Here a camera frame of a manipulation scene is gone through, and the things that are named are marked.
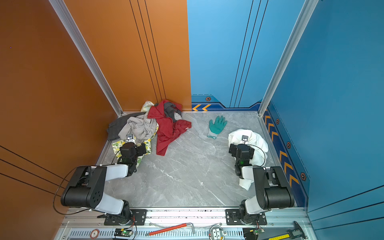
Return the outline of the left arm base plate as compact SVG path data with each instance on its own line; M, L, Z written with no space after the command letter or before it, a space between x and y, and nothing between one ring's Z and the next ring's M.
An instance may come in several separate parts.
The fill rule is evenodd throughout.
M105 217L105 226L143 226L147 218L146 209L133 209L120 215L109 215Z

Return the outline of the dark red cloth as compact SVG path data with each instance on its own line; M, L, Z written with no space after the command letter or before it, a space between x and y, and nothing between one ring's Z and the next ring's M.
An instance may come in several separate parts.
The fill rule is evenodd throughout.
M192 123L186 120L173 122L171 118L167 118L164 114L164 103L171 102L168 100L161 101L157 106L151 107L148 112L148 119L155 119L159 125L157 131L157 148L156 153L159 156L165 156L170 143L176 140L180 135L192 128ZM182 110L182 105L173 103L179 110Z

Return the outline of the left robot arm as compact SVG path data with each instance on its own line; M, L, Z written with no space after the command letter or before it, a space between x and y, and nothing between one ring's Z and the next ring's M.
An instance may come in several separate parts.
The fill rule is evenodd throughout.
M105 182L130 177L137 170L139 157L147 150L143 144L129 142L120 147L120 152L122 155L114 165L77 167L62 193L61 204L104 213L105 225L132 225L134 215L129 202L104 193Z

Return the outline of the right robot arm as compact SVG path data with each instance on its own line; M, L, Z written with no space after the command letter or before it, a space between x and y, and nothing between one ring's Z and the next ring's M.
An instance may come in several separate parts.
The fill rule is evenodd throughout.
M265 212L273 209L292 208L295 205L294 194L283 169L252 165L256 146L230 144L229 153L235 158L235 173L241 180L254 183L255 196L243 200L239 213L235 215L244 225L266 225Z

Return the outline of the white cloth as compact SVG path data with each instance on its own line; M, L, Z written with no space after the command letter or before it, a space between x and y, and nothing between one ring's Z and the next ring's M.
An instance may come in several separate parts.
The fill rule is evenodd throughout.
M249 142L246 145L246 157L236 157L238 145L241 145L242 135L249 136ZM235 173L239 176L239 185L245 190L249 190L253 180L244 180L241 178L241 167L257 166L264 167L267 161L267 152L269 147L267 142L258 133L251 130L238 129L228 135L229 153L235 158Z

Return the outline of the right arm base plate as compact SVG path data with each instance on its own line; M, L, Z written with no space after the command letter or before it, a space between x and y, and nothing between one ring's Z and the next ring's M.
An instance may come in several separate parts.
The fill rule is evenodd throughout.
M259 225L266 226L267 218L265 213L262 214L241 214L239 209L226 209L226 221L227 225L235 226L235 225Z

